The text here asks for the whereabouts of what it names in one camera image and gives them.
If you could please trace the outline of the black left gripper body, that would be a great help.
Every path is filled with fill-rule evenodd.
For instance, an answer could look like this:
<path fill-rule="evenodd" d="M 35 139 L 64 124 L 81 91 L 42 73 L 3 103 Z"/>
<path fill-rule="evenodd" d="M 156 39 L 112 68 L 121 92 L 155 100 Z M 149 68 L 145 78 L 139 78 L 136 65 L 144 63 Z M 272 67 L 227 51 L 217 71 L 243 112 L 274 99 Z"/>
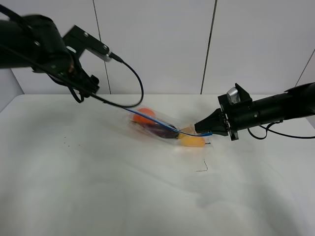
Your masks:
<path fill-rule="evenodd" d="M 33 41 L 36 49 L 31 57 L 35 73 L 45 73 L 60 85 L 84 85 L 85 71 L 80 57 L 84 43 L 75 36 Z"/>

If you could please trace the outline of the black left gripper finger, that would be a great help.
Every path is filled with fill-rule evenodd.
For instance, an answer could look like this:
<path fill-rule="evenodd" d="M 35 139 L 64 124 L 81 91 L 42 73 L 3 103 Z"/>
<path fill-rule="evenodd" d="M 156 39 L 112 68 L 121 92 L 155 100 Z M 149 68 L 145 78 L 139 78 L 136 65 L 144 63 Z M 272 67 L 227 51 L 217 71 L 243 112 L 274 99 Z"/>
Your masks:
<path fill-rule="evenodd" d="M 77 73 L 76 82 L 79 87 L 90 93 L 96 94 L 99 90 L 99 79 L 94 75 L 89 76 L 84 70 Z"/>

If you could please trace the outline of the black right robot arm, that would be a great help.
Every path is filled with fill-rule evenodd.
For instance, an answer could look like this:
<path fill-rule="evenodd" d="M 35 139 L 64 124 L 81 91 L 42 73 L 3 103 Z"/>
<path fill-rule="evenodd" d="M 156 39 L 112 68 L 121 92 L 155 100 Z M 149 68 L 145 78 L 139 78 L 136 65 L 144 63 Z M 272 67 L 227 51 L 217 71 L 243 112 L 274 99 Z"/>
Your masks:
<path fill-rule="evenodd" d="M 284 120 L 315 114 L 315 85 L 308 83 L 284 93 L 253 100 L 239 84 L 218 97 L 220 107 L 194 125 L 198 134 L 211 132 L 235 141 L 238 131 L 260 126 L 266 131 Z"/>

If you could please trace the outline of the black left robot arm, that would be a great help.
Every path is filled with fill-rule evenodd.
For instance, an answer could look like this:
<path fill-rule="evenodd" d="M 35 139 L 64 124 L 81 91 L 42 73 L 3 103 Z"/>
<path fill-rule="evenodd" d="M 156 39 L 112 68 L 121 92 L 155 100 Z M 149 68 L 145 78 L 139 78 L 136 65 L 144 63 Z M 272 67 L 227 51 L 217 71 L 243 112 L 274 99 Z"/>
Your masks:
<path fill-rule="evenodd" d="M 140 100 L 131 105 L 122 105 L 103 99 L 97 95 L 99 79 L 89 76 L 80 63 L 80 57 L 89 51 L 103 61 L 111 59 L 126 66 L 134 75 L 137 73 L 119 56 L 112 53 L 107 45 L 88 34 L 78 26 L 73 26 L 65 36 L 61 36 L 54 22 L 42 15 L 20 16 L 5 6 L 0 7 L 7 20 L 0 22 L 0 66 L 1 68 L 30 67 L 35 73 L 45 73 L 56 84 L 67 87 L 78 103 L 93 97 L 104 104 L 124 109 L 143 118 L 133 124 L 159 134 L 162 138 L 177 138 L 179 134 L 193 137 L 207 137 L 213 134 L 227 136 L 222 112 L 214 111 L 209 118 L 194 125 L 192 131 L 179 130 L 152 115 L 133 110 L 141 104 L 144 88 L 139 76 Z"/>

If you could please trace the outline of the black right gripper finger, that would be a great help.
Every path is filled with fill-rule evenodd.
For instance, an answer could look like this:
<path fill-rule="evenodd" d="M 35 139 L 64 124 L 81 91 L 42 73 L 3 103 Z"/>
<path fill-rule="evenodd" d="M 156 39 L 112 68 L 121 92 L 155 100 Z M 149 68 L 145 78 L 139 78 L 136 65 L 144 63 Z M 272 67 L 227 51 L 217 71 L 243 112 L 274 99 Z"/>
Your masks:
<path fill-rule="evenodd" d="M 221 109 L 216 109 L 211 115 L 197 122 L 195 128 L 224 127 L 224 115 Z"/>
<path fill-rule="evenodd" d="M 224 126 L 195 126 L 195 130 L 199 134 L 212 133 L 213 135 L 228 136 L 228 131 Z"/>

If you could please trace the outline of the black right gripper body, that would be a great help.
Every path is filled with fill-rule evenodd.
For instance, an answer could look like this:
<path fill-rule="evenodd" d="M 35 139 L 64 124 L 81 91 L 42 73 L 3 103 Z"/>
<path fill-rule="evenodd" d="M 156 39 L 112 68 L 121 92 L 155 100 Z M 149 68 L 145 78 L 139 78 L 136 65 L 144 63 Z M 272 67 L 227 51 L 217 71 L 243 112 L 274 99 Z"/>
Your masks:
<path fill-rule="evenodd" d="M 247 129 L 253 124 L 252 98 L 248 94 L 239 95 L 239 98 L 239 102 L 232 103 L 227 94 L 219 96 L 219 104 L 232 141 L 239 139 L 239 130 Z"/>

